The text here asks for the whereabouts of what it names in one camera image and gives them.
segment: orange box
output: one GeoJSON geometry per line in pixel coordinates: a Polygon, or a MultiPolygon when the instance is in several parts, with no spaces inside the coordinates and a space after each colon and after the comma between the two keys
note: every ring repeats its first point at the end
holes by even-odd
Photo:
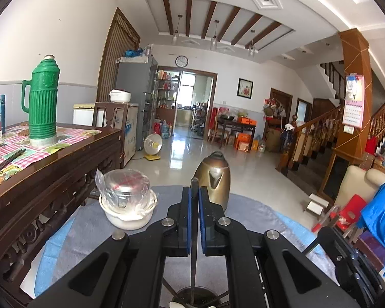
{"type": "Polygon", "coordinates": [[[253,145],[251,146],[252,151],[256,151],[258,149],[258,140],[253,140],[253,145]]]}
{"type": "Polygon", "coordinates": [[[249,148],[249,142],[240,141],[240,143],[238,145],[239,151],[248,151],[248,148],[249,148]]]}
{"type": "Polygon", "coordinates": [[[247,117],[239,117],[238,122],[241,124],[249,124],[249,118],[247,117]]]}
{"type": "Polygon", "coordinates": [[[238,149],[238,145],[241,141],[249,142],[251,140],[251,134],[247,133],[237,133],[235,136],[234,148],[238,149]]]}

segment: stair step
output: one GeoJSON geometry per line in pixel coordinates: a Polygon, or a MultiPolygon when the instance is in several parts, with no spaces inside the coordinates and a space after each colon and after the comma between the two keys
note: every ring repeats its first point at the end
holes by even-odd
{"type": "Polygon", "coordinates": [[[289,170],[287,178],[296,186],[298,186],[302,191],[304,191],[307,195],[311,195],[312,193],[316,195],[318,192],[318,190],[314,186],[308,184],[299,176],[297,176],[296,171],[289,170]]]}
{"type": "Polygon", "coordinates": [[[326,173],[326,169],[328,166],[321,164],[318,161],[310,158],[308,161],[307,167],[309,167],[311,170],[313,170],[320,177],[324,178],[325,173],[326,173]]]}
{"type": "Polygon", "coordinates": [[[317,190],[319,190],[321,187],[323,177],[318,175],[314,170],[306,165],[300,165],[296,175],[303,181],[307,182],[309,185],[315,187],[317,190]]]}
{"type": "Polygon", "coordinates": [[[327,166],[329,164],[329,159],[331,158],[331,154],[332,154],[332,149],[325,148],[324,153],[318,152],[318,155],[316,156],[315,161],[317,161],[320,164],[327,166]]]}

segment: stair railing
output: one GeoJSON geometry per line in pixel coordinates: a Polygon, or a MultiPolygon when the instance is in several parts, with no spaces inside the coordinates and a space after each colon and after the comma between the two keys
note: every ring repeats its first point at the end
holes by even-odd
{"type": "Polygon", "coordinates": [[[325,69],[325,74],[329,77],[333,89],[336,91],[335,98],[340,99],[341,103],[345,99],[345,76],[341,75],[332,62],[321,63],[321,67],[325,69]]]}
{"type": "Polygon", "coordinates": [[[371,137],[377,139],[377,144],[385,137],[385,103],[371,117],[368,139],[371,137]]]}
{"type": "MultiPolygon", "coordinates": [[[[304,156],[311,157],[312,152],[319,151],[321,146],[333,142],[338,136],[342,124],[344,106],[340,105],[321,116],[292,130],[290,142],[283,149],[276,169],[292,169],[295,163],[301,163],[304,156]]],[[[297,116],[292,116],[291,124],[296,125],[297,116]]]]}

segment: kettle handle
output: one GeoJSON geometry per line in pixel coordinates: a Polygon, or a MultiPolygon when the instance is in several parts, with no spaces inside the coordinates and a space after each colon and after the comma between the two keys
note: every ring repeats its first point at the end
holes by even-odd
{"type": "Polygon", "coordinates": [[[27,85],[31,86],[31,85],[32,85],[32,81],[31,81],[31,80],[29,80],[29,81],[23,80],[23,82],[21,83],[21,85],[22,85],[22,86],[21,86],[21,108],[23,109],[23,111],[24,111],[25,113],[29,113],[29,109],[26,108],[25,105],[24,105],[24,94],[25,94],[25,92],[26,92],[26,86],[27,86],[27,85]]]}
{"type": "Polygon", "coordinates": [[[216,158],[224,158],[224,154],[220,151],[213,151],[210,156],[216,158]]]}

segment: checkered tablecloth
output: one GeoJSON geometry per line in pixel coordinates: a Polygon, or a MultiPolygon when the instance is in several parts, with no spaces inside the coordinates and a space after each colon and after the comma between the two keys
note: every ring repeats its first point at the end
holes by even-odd
{"type": "Polygon", "coordinates": [[[28,126],[14,126],[6,129],[0,142],[0,163],[9,158],[18,150],[25,148],[25,152],[14,159],[2,171],[0,171],[0,184],[15,175],[19,171],[27,168],[33,162],[37,162],[59,149],[66,148],[72,144],[82,141],[90,136],[100,133],[99,130],[83,130],[81,128],[57,127],[58,142],[50,147],[35,148],[30,146],[29,136],[20,136],[19,132],[27,130],[28,126]]]}

